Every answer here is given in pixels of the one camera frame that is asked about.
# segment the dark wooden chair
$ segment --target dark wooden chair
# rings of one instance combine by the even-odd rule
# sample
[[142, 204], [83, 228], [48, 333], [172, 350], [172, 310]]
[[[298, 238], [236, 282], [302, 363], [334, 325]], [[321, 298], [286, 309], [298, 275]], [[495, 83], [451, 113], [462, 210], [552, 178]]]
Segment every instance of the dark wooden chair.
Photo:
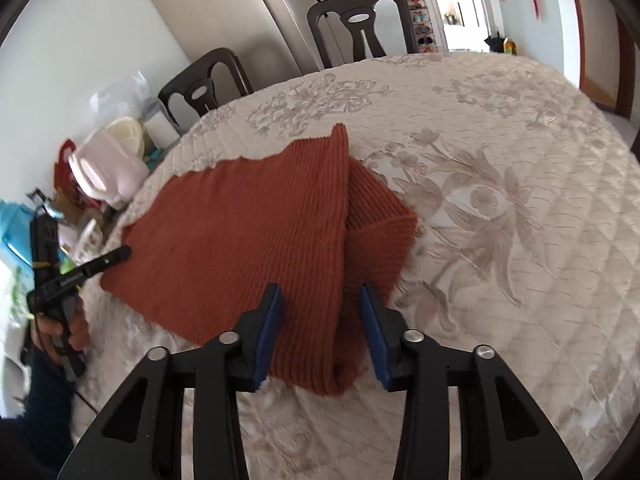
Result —
[[169, 110], [169, 98], [173, 94], [182, 95], [186, 103], [196, 110], [200, 117], [220, 106], [211, 79], [211, 72], [217, 63], [223, 63], [228, 67], [241, 96], [254, 93], [236, 54], [229, 48], [217, 48], [180, 72], [158, 94], [158, 98], [164, 103], [174, 122], [177, 121]]
[[[322, 64], [325, 68], [331, 68], [331, 60], [326, 51], [324, 39], [322, 33], [318, 27], [318, 21], [321, 16], [325, 16], [328, 12], [335, 12], [340, 16], [342, 24], [348, 29], [353, 38], [353, 61], [362, 61], [365, 59], [365, 47], [362, 39], [362, 33], [364, 32], [367, 38], [367, 44], [374, 57], [386, 56], [376, 32], [373, 28], [376, 20], [376, 11], [374, 6], [380, 0], [323, 0], [313, 5], [309, 12], [306, 14], [306, 19], [309, 22], [311, 33], [314, 35], [314, 40], [318, 46]], [[400, 13], [400, 22], [402, 23], [402, 33], [404, 35], [404, 43], [406, 45], [406, 51], [408, 54], [415, 54], [418, 49], [415, 44], [414, 26], [409, 11], [409, 4], [407, 0], [393, 0], [398, 6], [398, 12]], [[353, 20], [355, 16], [360, 14], [366, 15], [363, 20]]]

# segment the human hand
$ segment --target human hand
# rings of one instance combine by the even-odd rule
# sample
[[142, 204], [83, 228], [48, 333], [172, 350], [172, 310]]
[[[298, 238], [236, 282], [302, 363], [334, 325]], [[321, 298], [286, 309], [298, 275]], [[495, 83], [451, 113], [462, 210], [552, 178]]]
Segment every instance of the human hand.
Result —
[[[42, 339], [38, 337], [36, 323], [40, 329]], [[76, 314], [69, 323], [69, 332], [69, 344], [74, 350], [81, 352], [84, 347], [89, 344], [89, 324], [84, 317], [84, 305], [80, 298], [78, 298]], [[62, 335], [62, 333], [62, 325], [50, 317], [38, 315], [35, 320], [31, 321], [31, 340], [33, 341], [33, 344], [43, 352], [46, 352], [51, 360], [57, 365], [60, 365], [61, 361], [60, 356], [56, 352], [55, 346], [53, 346], [52, 337]]]

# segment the metal screw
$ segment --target metal screw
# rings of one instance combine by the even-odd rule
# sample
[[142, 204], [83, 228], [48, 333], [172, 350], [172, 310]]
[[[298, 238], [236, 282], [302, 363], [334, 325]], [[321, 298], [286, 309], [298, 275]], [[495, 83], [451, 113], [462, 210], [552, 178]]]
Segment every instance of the metal screw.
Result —
[[161, 346], [156, 346], [155, 348], [152, 348], [146, 354], [146, 356], [152, 361], [159, 361], [160, 359], [164, 359], [166, 355], [167, 355], [166, 348], [163, 348]]
[[223, 345], [230, 345], [240, 339], [240, 335], [236, 332], [223, 332], [218, 337]]
[[480, 345], [476, 348], [476, 354], [482, 359], [493, 359], [495, 356], [495, 350], [489, 345]]
[[419, 330], [407, 330], [402, 336], [410, 343], [419, 343], [424, 339], [424, 334]]

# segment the folded sweater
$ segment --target folded sweater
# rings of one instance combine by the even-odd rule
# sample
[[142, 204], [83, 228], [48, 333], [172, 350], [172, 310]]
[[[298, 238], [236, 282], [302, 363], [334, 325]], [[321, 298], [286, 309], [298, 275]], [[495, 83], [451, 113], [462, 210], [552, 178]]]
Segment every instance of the folded sweater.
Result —
[[285, 303], [270, 373], [324, 395], [353, 384], [365, 349], [358, 290], [386, 303], [417, 218], [348, 155], [345, 127], [262, 160], [173, 177], [123, 230], [132, 256], [102, 287], [195, 344], [231, 330], [278, 283]]

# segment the cluttered table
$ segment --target cluttered table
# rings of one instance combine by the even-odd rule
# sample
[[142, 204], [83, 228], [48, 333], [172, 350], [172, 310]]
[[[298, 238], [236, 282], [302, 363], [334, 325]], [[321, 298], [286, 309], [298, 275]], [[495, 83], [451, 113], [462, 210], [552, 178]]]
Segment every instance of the cluttered table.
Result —
[[[443, 345], [497, 349], [593, 478], [638, 415], [640, 168], [602, 113], [548, 66], [494, 54], [395, 56], [233, 101], [171, 150], [105, 250], [171, 176], [264, 158], [328, 136], [335, 123], [347, 128], [350, 155], [418, 215], [389, 306]], [[191, 347], [98, 280], [82, 295], [93, 346], [79, 389], [99, 408], [149, 348]], [[187, 396], [185, 425], [192, 404]], [[391, 478], [403, 406], [370, 370], [340, 397], [269, 379], [239, 395], [250, 476]], [[92, 414], [75, 409], [78, 437]], [[454, 478], [459, 430], [453, 416]]]

